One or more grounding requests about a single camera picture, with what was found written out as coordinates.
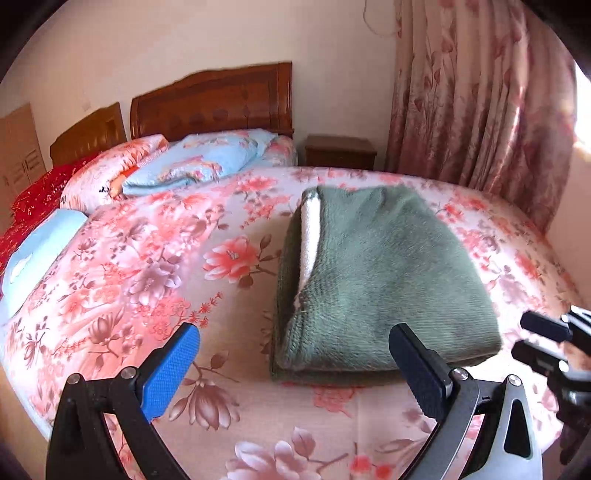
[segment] dark wooden headboard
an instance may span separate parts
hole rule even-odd
[[[293,135],[291,62],[206,70],[131,100],[131,138],[264,128]]]
[[[119,102],[99,108],[63,132],[49,148],[54,167],[127,141]]]

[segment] folded green blanket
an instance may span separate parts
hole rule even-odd
[[[451,364],[474,365],[499,351],[496,315],[466,250],[419,195],[404,186],[320,186],[306,190],[303,203],[315,197],[320,237],[297,299],[301,206],[285,238],[273,379],[368,385],[399,378],[388,334],[401,322]]]

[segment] nightstand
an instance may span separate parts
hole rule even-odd
[[[309,135],[306,139],[307,167],[339,167],[373,170],[375,148],[366,138]]]

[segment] beige wall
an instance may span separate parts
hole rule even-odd
[[[591,149],[574,147],[569,179],[547,235],[563,267],[591,307]]]
[[[392,0],[368,20],[394,28]],[[0,84],[0,116],[31,102],[41,151],[90,111],[204,69],[293,62],[295,140],[361,135],[383,155],[394,39],[363,23],[363,0],[69,0]]]

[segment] pink floral curtain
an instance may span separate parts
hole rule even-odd
[[[386,170],[504,197],[545,232],[569,173],[574,61],[518,0],[395,0]]]

